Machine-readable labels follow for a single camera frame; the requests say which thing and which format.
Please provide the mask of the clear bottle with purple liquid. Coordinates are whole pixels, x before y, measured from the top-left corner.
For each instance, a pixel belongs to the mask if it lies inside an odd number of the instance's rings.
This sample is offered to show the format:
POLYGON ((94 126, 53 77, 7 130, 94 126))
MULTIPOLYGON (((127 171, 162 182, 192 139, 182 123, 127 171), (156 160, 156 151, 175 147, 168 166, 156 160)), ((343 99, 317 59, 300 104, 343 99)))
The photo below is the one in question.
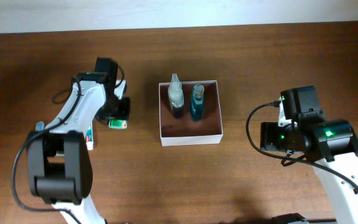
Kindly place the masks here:
POLYGON ((168 99, 173 117, 182 118, 184 115, 185 100, 181 82, 176 73, 172 74, 172 80, 168 87, 168 99))

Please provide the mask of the green soap packet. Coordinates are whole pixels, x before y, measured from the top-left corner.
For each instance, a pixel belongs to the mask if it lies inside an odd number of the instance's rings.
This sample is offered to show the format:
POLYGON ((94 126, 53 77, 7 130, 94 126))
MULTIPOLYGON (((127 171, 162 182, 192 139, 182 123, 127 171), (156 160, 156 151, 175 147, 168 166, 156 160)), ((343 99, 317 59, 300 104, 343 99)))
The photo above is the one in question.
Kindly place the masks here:
POLYGON ((127 121, 122 119, 111 119, 108 127, 110 129, 127 129, 127 121))

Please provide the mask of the teal mouthwash bottle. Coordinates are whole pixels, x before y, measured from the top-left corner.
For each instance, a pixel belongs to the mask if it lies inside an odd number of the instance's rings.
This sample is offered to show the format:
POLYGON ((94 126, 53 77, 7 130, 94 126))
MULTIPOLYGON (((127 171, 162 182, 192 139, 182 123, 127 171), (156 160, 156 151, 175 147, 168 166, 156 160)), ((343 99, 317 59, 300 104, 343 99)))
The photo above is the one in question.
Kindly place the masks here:
POLYGON ((204 86, 196 84, 191 92, 190 113, 193 121, 199 121, 204 110, 204 86))

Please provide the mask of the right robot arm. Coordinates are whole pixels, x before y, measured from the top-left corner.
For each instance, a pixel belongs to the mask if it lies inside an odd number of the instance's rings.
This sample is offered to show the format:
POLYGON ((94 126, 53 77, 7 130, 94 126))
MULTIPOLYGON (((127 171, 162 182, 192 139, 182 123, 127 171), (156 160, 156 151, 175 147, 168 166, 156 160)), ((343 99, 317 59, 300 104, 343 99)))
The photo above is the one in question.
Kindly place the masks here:
POLYGON ((260 149, 300 154, 324 187, 338 223, 358 223, 358 138, 345 119, 327 120, 316 88, 282 91, 277 122, 261 124, 260 149))

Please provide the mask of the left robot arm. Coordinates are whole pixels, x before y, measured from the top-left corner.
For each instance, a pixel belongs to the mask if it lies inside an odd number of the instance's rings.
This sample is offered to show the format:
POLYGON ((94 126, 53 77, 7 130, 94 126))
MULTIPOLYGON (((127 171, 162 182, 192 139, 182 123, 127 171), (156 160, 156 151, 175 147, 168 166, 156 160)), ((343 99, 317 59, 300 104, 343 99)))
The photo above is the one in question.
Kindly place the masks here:
POLYGON ((93 170, 86 134, 94 119, 127 120, 127 84, 123 69, 99 57, 91 72, 71 79, 70 95, 57 117, 41 131, 31 131, 24 144, 32 195, 50 204, 67 223, 105 223, 91 198, 93 170))

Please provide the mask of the green white toothpaste tube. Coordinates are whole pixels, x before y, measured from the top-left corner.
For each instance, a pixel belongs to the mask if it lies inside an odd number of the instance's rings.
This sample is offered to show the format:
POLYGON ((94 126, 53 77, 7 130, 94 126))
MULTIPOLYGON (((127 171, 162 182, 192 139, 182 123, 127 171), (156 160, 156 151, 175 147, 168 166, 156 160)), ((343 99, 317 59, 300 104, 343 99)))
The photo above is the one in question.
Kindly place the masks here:
POLYGON ((85 136, 87 150, 94 149, 93 124, 91 123, 85 136))

